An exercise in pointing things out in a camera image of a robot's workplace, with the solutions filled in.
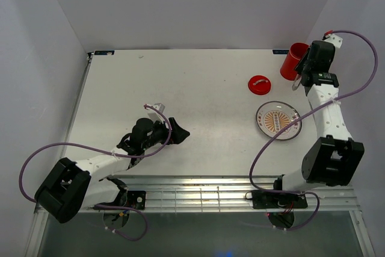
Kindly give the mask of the metal food tongs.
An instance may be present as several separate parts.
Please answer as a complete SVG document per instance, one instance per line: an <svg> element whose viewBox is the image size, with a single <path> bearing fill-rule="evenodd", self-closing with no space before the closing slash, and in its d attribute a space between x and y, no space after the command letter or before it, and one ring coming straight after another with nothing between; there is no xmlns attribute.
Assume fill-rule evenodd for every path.
<svg viewBox="0 0 385 257"><path fill-rule="evenodd" d="M292 91L296 91L298 89L298 87L300 86L301 84L301 75L296 75L293 83L292 83Z"/></svg>

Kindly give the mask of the red cylindrical lunch container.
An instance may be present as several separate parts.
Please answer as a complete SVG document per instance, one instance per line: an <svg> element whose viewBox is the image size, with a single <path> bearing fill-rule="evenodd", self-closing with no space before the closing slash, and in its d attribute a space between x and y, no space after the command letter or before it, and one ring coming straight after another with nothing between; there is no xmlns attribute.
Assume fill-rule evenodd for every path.
<svg viewBox="0 0 385 257"><path fill-rule="evenodd" d="M293 81L297 76L295 67L307 52L309 45L306 43L294 43L287 53L287 56L280 68L280 74L284 79Z"/></svg>

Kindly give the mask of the red container lid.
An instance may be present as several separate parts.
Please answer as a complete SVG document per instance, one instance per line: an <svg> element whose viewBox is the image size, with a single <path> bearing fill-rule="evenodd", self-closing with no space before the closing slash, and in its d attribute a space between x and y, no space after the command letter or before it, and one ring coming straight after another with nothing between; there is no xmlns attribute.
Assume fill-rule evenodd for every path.
<svg viewBox="0 0 385 257"><path fill-rule="evenodd" d="M257 95L265 95L271 90L271 81L262 75L255 75L248 81L248 89Z"/></svg>

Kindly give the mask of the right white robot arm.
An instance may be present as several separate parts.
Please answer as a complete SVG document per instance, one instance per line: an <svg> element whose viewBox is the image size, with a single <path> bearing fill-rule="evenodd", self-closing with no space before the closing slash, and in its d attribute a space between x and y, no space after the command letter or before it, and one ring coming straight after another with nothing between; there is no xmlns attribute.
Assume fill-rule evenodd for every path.
<svg viewBox="0 0 385 257"><path fill-rule="evenodd" d="M313 114L317 140L305 154L301 168L274 182L271 198L279 207L294 199L292 191L307 191L321 186L346 186L365 152L362 143L354 141L342 116L337 76L329 72L342 39L332 34L329 39L312 42L297 64L300 84Z"/></svg>

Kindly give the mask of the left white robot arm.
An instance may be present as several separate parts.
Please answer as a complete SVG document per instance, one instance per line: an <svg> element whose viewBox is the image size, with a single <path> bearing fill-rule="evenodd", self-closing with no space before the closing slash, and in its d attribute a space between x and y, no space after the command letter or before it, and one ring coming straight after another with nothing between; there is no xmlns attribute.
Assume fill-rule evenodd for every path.
<svg viewBox="0 0 385 257"><path fill-rule="evenodd" d="M60 223L74 218L80 209L98 204L122 208L128 201L127 189L114 174L136 166L147 149L157 144L180 144L189 135L172 117L166 123L138 119L111 152L80 161L60 159L34 198Z"/></svg>

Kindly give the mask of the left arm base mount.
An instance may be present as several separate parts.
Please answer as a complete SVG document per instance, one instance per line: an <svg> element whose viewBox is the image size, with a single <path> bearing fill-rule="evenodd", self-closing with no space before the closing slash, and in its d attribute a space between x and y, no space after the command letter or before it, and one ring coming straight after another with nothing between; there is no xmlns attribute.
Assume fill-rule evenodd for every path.
<svg viewBox="0 0 385 257"><path fill-rule="evenodd" d="M134 209L144 210L146 207L146 192L138 190L130 190L127 185L116 178L108 178L110 182L115 184L119 192L115 199L105 203L109 206L125 206Z"/></svg>

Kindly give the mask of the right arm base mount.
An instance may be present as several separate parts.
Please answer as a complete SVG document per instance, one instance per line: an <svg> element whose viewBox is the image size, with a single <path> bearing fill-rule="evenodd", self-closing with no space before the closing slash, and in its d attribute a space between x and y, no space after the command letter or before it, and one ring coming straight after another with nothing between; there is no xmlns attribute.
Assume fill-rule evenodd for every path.
<svg viewBox="0 0 385 257"><path fill-rule="evenodd" d="M254 209L306 209L308 207L305 195L289 193L270 193L262 190L252 190L245 194L245 199L252 202Z"/></svg>

